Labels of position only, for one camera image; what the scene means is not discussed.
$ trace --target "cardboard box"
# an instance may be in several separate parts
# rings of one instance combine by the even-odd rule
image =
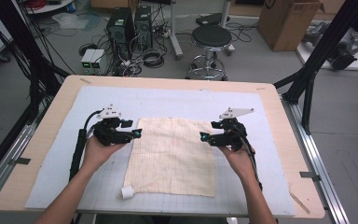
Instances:
[[[319,0],[266,0],[257,30],[273,51],[296,50],[320,6]]]
[[[324,13],[338,13],[345,0],[322,0]]]
[[[109,11],[115,7],[130,7],[132,13],[138,6],[138,0],[90,0],[91,7]]]

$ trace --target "white device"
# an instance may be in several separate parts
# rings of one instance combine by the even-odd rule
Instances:
[[[222,115],[219,116],[220,119],[234,119],[236,117],[250,114],[255,110],[252,109],[242,109],[242,108],[228,108]]]
[[[96,49],[91,59],[92,72],[95,75],[103,75],[106,69],[106,56],[104,55],[104,49]]]
[[[111,118],[118,118],[121,116],[121,112],[116,110],[113,105],[109,105],[103,109],[98,115],[98,119],[111,119]]]
[[[91,68],[91,60],[92,60],[92,56],[94,56],[94,53],[95,53],[95,49],[87,49],[81,60],[81,64],[83,66],[85,75],[90,75],[93,73]]]

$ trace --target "white board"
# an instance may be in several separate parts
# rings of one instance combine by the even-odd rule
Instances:
[[[312,46],[311,43],[302,43],[301,42],[298,45],[296,53],[303,64],[308,60],[313,49],[314,49],[314,46]],[[353,55],[353,57],[355,57],[357,59],[357,61],[354,61],[353,63],[351,63],[344,70],[358,71],[358,53],[355,53]],[[328,62],[328,61],[324,62],[324,65],[322,65],[322,68],[334,69],[333,66],[331,66],[330,62]]]
[[[248,139],[256,149],[256,162],[263,193],[276,217],[295,214],[282,167],[269,130],[261,99],[254,93],[216,91],[177,91],[112,87],[83,87],[68,113],[56,140],[42,163],[26,208],[46,208],[68,182],[77,132],[94,111],[113,104],[122,119],[185,118],[218,121],[229,107],[254,108],[239,117],[247,128]],[[89,126],[97,122],[94,117]],[[179,213],[246,217],[248,209],[241,182],[221,151],[213,147],[216,162],[216,197],[138,193],[120,200],[132,144],[127,144],[105,163],[89,182],[78,206],[80,210],[116,213]]]

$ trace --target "person's arm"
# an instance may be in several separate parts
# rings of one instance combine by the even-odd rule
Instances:
[[[231,168],[241,180],[248,204],[249,221],[252,224],[276,224],[276,220],[269,210],[266,199],[261,192],[255,178],[255,171],[246,149],[232,151],[227,147],[220,147],[225,154]]]
[[[105,147],[92,136],[86,144],[85,156],[81,168],[34,224],[69,224],[94,172],[97,171],[114,152],[124,146],[124,144],[119,144]]]

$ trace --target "stool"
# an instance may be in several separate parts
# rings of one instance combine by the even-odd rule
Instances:
[[[231,33],[220,26],[202,25],[191,34],[191,42],[200,49],[205,49],[205,55],[199,55],[190,63],[189,74],[193,73],[207,79],[222,76],[222,81],[227,81],[225,66],[217,59],[216,52],[227,49],[231,44]]]

